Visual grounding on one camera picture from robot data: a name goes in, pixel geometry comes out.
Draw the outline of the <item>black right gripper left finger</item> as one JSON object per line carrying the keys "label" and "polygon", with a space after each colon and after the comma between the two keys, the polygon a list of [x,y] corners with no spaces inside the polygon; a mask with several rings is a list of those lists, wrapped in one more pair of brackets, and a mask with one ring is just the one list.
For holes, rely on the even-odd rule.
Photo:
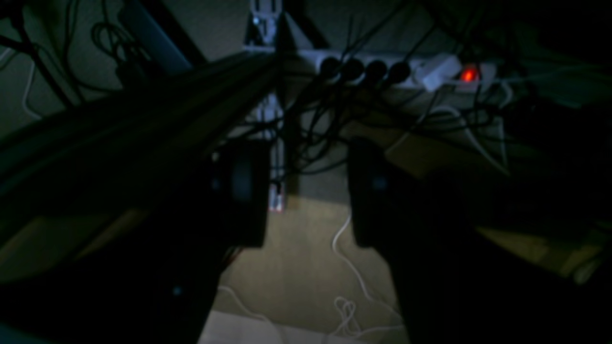
{"label": "black right gripper left finger", "polygon": [[210,235],[226,246],[260,248],[266,237],[271,144],[237,141],[220,147],[212,167]]}

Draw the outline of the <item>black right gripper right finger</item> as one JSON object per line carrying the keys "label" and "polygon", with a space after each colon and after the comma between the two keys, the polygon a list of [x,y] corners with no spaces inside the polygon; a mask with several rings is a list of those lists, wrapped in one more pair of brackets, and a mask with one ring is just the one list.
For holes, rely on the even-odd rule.
{"label": "black right gripper right finger", "polygon": [[369,139],[350,140],[346,171],[356,244],[384,247],[406,239],[419,181]]}

